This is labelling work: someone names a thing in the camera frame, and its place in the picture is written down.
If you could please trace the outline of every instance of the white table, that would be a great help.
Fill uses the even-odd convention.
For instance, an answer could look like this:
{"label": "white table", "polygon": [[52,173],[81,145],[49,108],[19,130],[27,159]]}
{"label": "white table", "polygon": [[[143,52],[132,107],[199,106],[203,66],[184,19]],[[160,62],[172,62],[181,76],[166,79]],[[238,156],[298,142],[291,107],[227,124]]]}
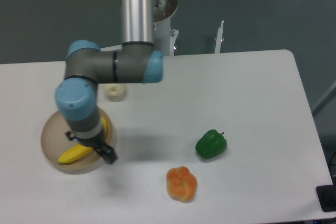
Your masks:
{"label": "white table", "polygon": [[[119,160],[84,175],[57,171],[40,134],[56,111],[64,62],[0,66],[0,223],[264,223],[335,217],[315,187],[331,184],[291,52],[165,57],[164,81],[129,84],[99,106],[117,133]],[[210,129],[228,149],[195,154]],[[193,202],[172,200],[165,175],[186,166]]]}

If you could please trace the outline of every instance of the bell pepper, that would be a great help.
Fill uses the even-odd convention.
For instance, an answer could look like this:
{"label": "bell pepper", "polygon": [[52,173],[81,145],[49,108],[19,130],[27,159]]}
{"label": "bell pepper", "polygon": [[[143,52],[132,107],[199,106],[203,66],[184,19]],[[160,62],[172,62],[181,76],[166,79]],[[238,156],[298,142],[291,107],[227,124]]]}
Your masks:
{"label": "bell pepper", "polygon": [[196,151],[204,159],[215,157],[225,151],[227,142],[223,137],[223,133],[218,133],[216,130],[209,130],[197,142]]}

